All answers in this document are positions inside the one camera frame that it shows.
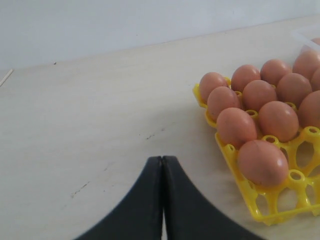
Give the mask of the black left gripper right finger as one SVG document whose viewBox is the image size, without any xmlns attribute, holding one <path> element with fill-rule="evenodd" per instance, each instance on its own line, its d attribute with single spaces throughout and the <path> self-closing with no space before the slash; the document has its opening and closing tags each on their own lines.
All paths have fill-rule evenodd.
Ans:
<svg viewBox="0 0 320 240">
<path fill-rule="evenodd" d="M 175 156 L 163 156 L 164 216 L 168 240 L 261 240 L 212 205 Z"/>
</svg>

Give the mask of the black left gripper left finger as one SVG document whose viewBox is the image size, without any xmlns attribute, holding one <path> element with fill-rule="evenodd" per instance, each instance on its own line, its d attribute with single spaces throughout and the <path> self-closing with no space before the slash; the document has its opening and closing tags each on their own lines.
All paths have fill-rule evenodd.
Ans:
<svg viewBox="0 0 320 240">
<path fill-rule="evenodd" d="M 163 227 L 162 158 L 147 159 L 119 204 L 78 240 L 160 240 Z"/>
</svg>

